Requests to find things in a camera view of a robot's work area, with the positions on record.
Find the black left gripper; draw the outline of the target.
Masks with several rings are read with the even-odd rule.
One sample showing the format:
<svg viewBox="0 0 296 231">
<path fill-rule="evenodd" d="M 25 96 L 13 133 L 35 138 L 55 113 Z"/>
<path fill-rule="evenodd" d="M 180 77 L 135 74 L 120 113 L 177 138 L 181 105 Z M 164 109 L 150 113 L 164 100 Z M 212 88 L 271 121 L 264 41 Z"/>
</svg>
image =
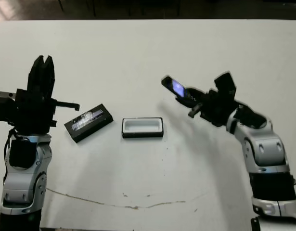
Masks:
<svg viewBox="0 0 296 231">
<path fill-rule="evenodd" d="M 17 89 L 16 93 L 0 91 L 0 121 L 20 133 L 48 133 L 50 127 L 56 126 L 53 115 L 57 106 L 80 109 L 77 103 L 53 99 L 54 83 L 53 59 L 48 56 L 44 62 L 44 56 L 40 55 L 29 72 L 27 90 Z"/>
</svg>

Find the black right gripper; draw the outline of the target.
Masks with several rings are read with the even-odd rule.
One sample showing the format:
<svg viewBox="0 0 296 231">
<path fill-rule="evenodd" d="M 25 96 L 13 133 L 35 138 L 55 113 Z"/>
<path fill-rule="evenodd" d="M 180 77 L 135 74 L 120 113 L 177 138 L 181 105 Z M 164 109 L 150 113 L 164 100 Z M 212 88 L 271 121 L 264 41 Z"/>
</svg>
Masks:
<svg viewBox="0 0 296 231">
<path fill-rule="evenodd" d="M 225 126 L 230 114 L 237 108 L 235 91 L 217 91 L 210 89 L 208 92 L 197 88 L 187 87 L 186 97 L 176 97 L 175 100 L 187 108 L 199 105 L 197 113 L 200 117 L 216 127 Z"/>
</svg>

